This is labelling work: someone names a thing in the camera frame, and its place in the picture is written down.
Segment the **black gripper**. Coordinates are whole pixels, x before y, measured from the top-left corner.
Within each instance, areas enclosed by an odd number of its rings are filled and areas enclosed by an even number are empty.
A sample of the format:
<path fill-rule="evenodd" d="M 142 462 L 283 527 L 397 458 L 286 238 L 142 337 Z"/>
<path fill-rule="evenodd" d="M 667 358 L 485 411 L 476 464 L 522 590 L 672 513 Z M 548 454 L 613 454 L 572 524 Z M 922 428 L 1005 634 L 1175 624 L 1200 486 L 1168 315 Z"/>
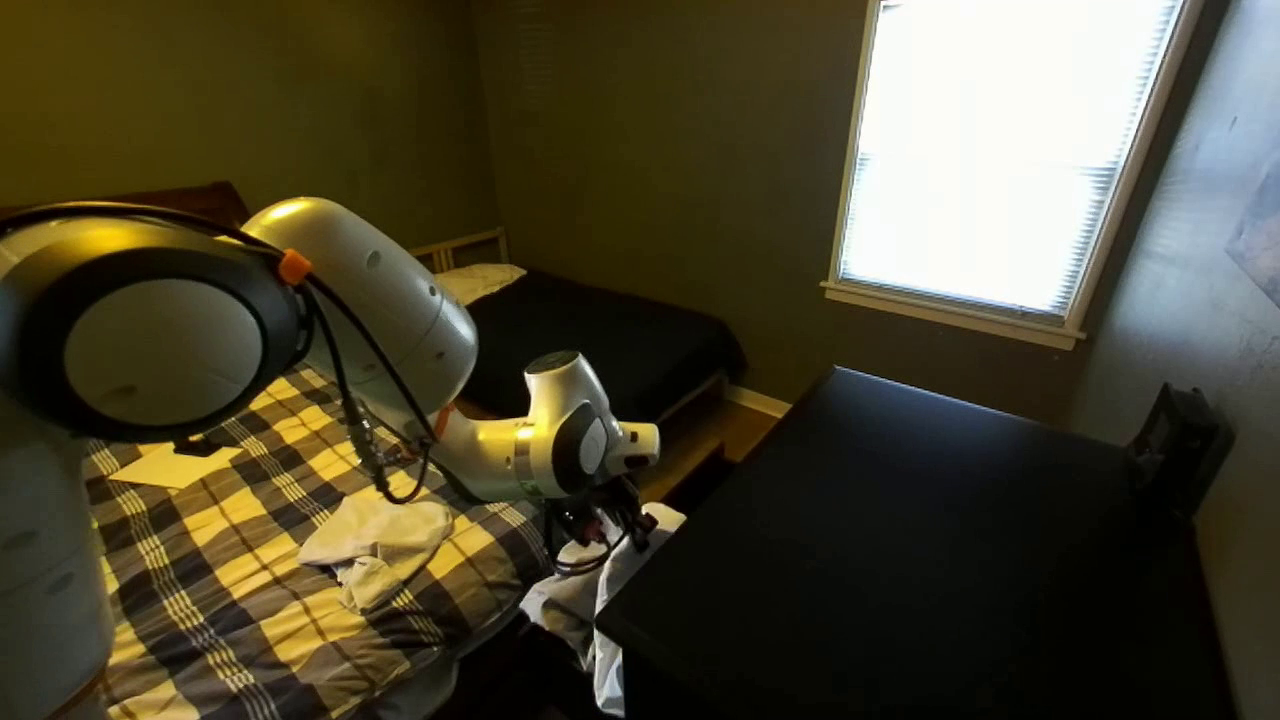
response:
<path fill-rule="evenodd" d="M 576 543 L 619 543 L 648 550 L 654 519 L 639 510 L 629 482 L 597 486 L 572 499 L 553 499 L 548 519 Z"/>

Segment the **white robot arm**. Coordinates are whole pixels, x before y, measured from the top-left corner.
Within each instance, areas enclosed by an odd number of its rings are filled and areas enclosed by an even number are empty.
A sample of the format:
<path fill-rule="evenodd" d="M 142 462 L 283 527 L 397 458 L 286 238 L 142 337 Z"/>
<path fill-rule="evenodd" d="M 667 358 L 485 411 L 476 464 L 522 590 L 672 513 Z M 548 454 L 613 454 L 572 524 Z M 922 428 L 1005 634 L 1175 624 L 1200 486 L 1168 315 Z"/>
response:
<path fill-rule="evenodd" d="M 659 433 L 619 422 L 592 363 L 522 367 L 527 407 L 472 422 L 480 337 L 381 229 L 296 195 L 228 229 L 159 204 L 68 202 L 3 221 L 0 704 L 47 720 L 108 664 L 111 619 L 79 447 L 183 439 L 321 363 L 371 482 L 390 424 L 455 499 L 538 499 L 576 541 L 651 533 L 630 475 Z"/>

